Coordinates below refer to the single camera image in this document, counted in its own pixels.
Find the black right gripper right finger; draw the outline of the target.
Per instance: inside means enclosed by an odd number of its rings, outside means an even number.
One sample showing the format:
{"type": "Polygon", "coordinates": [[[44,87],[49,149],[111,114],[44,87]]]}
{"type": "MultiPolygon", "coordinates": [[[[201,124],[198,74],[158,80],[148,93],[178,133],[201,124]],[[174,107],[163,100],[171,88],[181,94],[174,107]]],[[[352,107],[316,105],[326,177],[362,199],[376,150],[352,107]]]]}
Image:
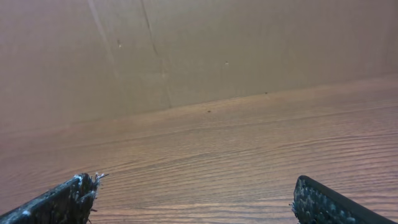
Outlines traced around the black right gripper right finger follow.
{"type": "Polygon", "coordinates": [[[397,224],[306,175],[297,179],[291,207],[300,224],[397,224]]]}

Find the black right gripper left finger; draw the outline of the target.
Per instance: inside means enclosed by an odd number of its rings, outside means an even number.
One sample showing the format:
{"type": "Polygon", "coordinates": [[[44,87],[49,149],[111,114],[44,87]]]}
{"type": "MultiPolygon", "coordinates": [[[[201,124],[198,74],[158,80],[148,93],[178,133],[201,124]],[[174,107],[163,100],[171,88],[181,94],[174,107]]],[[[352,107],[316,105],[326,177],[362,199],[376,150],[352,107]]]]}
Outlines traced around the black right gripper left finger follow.
{"type": "Polygon", "coordinates": [[[46,193],[1,215],[1,224],[87,224],[98,195],[101,179],[87,173],[74,175],[70,180],[46,193]]]}

